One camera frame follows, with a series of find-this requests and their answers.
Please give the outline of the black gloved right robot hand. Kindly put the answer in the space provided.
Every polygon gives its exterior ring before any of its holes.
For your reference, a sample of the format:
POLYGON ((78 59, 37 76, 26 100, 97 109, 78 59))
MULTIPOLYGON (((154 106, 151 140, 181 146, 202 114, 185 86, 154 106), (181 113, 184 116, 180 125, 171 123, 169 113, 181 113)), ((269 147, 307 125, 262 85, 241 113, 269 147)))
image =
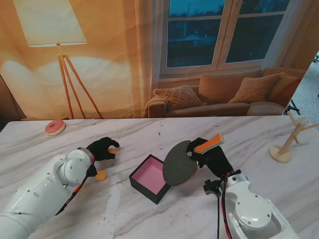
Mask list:
POLYGON ((222 143, 222 139, 207 140, 199 137, 188 144, 186 154, 196 161, 199 168, 207 166, 216 177, 223 179, 233 173, 234 169, 220 146, 222 143))

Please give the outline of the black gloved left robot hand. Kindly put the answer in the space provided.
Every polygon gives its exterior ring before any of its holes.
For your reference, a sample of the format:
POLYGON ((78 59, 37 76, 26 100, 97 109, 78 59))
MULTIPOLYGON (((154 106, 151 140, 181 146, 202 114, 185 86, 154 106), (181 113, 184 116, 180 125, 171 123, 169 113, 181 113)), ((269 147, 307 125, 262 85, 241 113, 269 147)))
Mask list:
POLYGON ((120 147, 117 141, 103 137, 88 145, 87 149, 94 155, 95 161, 115 159, 115 154, 109 152, 110 146, 120 147))

